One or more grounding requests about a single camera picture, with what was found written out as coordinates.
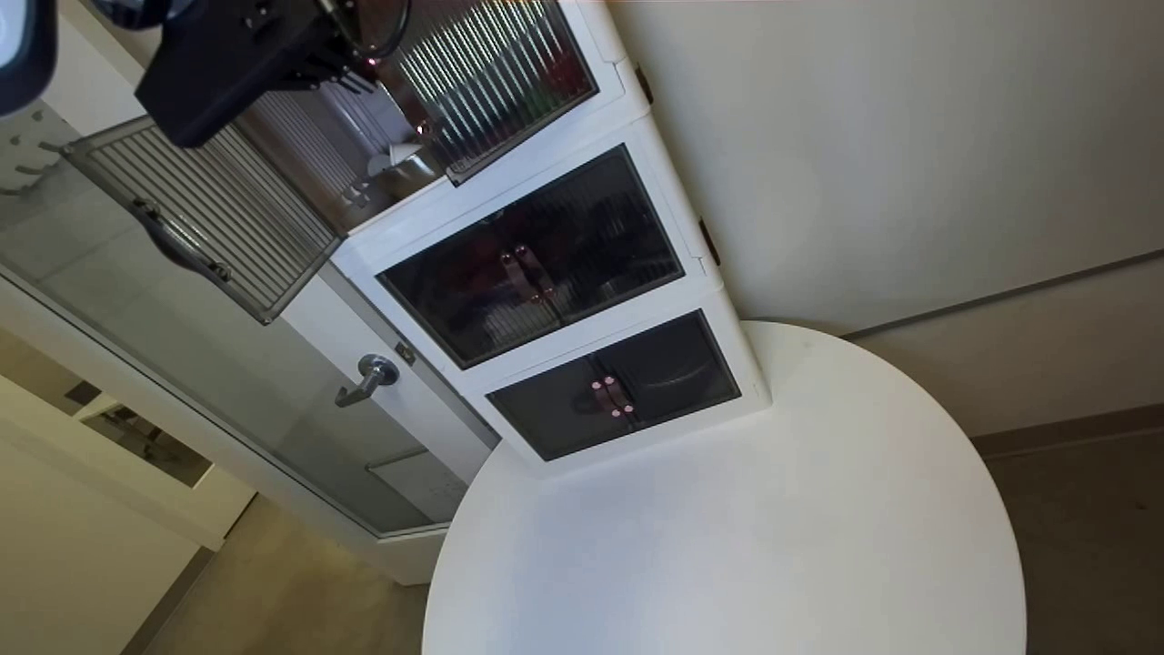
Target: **glass panel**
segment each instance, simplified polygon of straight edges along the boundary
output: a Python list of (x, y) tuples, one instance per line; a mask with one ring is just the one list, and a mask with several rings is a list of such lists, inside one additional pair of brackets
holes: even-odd
[(449, 520), (375, 477), (371, 467), (422, 450), (387, 412), (335, 408), (341, 372), (283, 321), (260, 329), (219, 287), (161, 258), (73, 169), (0, 197), (0, 272), (371, 534)]
[(685, 278), (624, 147), (497, 216), (564, 323)]
[(497, 390), (491, 403), (542, 460), (564, 460), (730, 398), (738, 385), (712, 333), (703, 312), (689, 312)]
[(454, 233), (377, 281), (461, 369), (555, 329), (496, 224)]

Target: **drawer handle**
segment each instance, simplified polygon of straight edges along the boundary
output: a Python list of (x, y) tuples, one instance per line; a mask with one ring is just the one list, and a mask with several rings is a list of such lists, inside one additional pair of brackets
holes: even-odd
[(534, 278), (542, 294), (548, 294), (553, 293), (553, 278), (547, 272), (542, 258), (527, 244), (517, 244), (514, 255)]
[(612, 399), (612, 392), (607, 392), (607, 385), (600, 378), (591, 383), (591, 392), (615, 421), (622, 420), (617, 403)]
[(530, 283), (530, 278), (519, 268), (519, 264), (503, 252), (497, 265), (506, 268), (506, 281), (527, 298), (527, 302), (542, 302), (538, 287)]
[(612, 398), (612, 403), (622, 412), (622, 414), (633, 414), (633, 399), (624, 398), (622, 383), (615, 376), (604, 376), (604, 390)]

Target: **tabletop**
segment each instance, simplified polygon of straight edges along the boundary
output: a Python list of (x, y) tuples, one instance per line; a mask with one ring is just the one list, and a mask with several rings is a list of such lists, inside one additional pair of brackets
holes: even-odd
[(426, 655), (1021, 655), (1011, 520), (959, 427), (839, 338), (746, 323), (770, 408), (547, 473), (506, 444)]

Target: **glass drawer front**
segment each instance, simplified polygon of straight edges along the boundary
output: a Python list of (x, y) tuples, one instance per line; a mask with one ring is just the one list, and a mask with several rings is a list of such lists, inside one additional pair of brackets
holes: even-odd
[(678, 278), (622, 147), (377, 272), (461, 369)]
[(712, 333), (703, 312), (689, 312), (497, 390), (491, 403), (542, 460), (564, 460), (734, 398)]

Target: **floor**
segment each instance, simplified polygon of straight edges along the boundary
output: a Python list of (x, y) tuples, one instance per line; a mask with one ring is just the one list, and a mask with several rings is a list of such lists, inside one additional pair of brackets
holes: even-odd
[[(1164, 427), (987, 455), (1011, 511), (1028, 655), (1164, 651)], [(256, 503), (176, 600), (148, 655), (420, 655), (426, 590)]]
[(420, 655), (426, 590), (399, 590), (341, 545), (256, 503), (131, 651)]
[(1028, 655), (1160, 655), (1164, 427), (987, 463), (1020, 532)]

